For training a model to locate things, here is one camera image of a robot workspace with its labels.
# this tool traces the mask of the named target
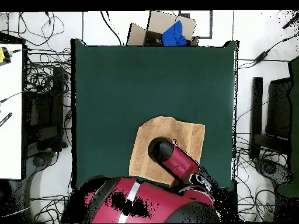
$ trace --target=tan cloth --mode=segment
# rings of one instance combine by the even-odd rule
[[[200,160],[204,139],[204,125],[176,121],[171,117],[157,117],[139,127],[131,155],[129,175],[171,184],[174,178],[148,156],[148,145],[156,137],[176,139],[194,160]]]

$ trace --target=green table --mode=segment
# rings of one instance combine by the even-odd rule
[[[200,164],[220,186],[231,187],[236,45],[88,47],[72,40],[72,184],[99,174],[128,176],[139,126],[170,116],[206,126]]]

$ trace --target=black cable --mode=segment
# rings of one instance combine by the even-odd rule
[[[262,189],[262,190],[258,191],[258,192],[256,193],[256,195],[255,195],[255,205],[256,205],[256,207],[257,207],[258,215],[259,215],[259,217],[261,218],[261,220],[262,220],[263,222],[266,222],[266,221],[264,220],[264,218],[260,215],[260,212],[259,212],[259,210],[258,210],[258,195],[259,195],[260,193],[262,193],[263,191],[268,191],[268,192],[272,193],[272,194],[275,195],[275,196],[277,196],[278,194],[275,193],[275,192],[273,192],[273,191],[271,191],[271,190],[268,190],[268,189]]]
[[[251,65],[251,66],[248,66],[248,67],[242,67],[243,65],[245,64],[242,64],[238,69],[248,69],[248,68],[251,68],[253,66],[255,66],[256,64],[260,63],[261,61],[264,61],[265,58],[267,57],[268,53],[275,47],[277,46],[278,44],[282,43],[282,42],[285,42],[285,41],[288,41],[288,40],[291,40],[295,37],[298,37],[299,36],[299,32],[296,33],[295,35],[289,37],[289,38],[284,38],[283,40],[280,40],[279,42],[277,42],[276,44],[274,44],[271,48],[269,48],[267,51],[263,51],[260,55],[258,55],[254,60],[254,64]]]
[[[115,35],[115,36],[117,37],[117,39],[119,40],[120,45],[122,46],[121,41],[120,41],[120,39],[119,39],[119,36],[118,36],[118,35],[114,32],[114,30],[109,26],[109,24],[107,23],[107,21],[106,21],[104,15],[103,15],[103,12],[102,12],[102,11],[100,11],[100,14],[102,15],[102,18],[103,18],[104,22],[106,23],[106,25],[108,26],[108,28],[112,31],[112,33],[114,33],[114,35]]]
[[[240,69],[243,65],[253,64],[254,62],[255,62],[255,61],[248,62],[248,63],[246,63],[246,64],[242,64],[242,65],[240,65],[240,66],[238,67],[238,69]]]
[[[248,69],[248,68],[251,68],[251,67],[255,66],[256,64],[257,64],[257,62],[255,62],[253,65],[248,66],[248,67],[242,67],[242,68],[239,67],[239,69]]]
[[[250,112],[252,109],[253,109],[253,108],[250,108],[248,111],[244,112],[241,116],[239,116],[238,119],[237,119],[237,121],[236,121],[236,124],[237,124],[237,122],[239,121],[239,119],[240,119],[242,116],[244,116],[246,113]]]
[[[69,196],[69,186],[71,185],[71,181],[72,181],[72,172],[71,172],[71,178],[70,178],[69,183],[68,183],[68,196]]]
[[[19,93],[16,93],[16,94],[12,95],[12,96],[9,96],[9,97],[6,98],[6,99],[0,100],[0,103],[6,102],[6,101],[9,100],[10,98],[12,98],[12,97],[14,97],[14,96],[16,96],[16,95],[19,95],[19,94],[21,94],[21,93],[24,93],[24,92],[26,92],[26,91],[24,90],[24,91],[22,91],[22,92],[19,92]]]

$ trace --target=blue fabric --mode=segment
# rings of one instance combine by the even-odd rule
[[[162,34],[162,41],[164,46],[185,46],[187,41],[182,35],[183,25],[180,22],[173,24],[168,30]]]

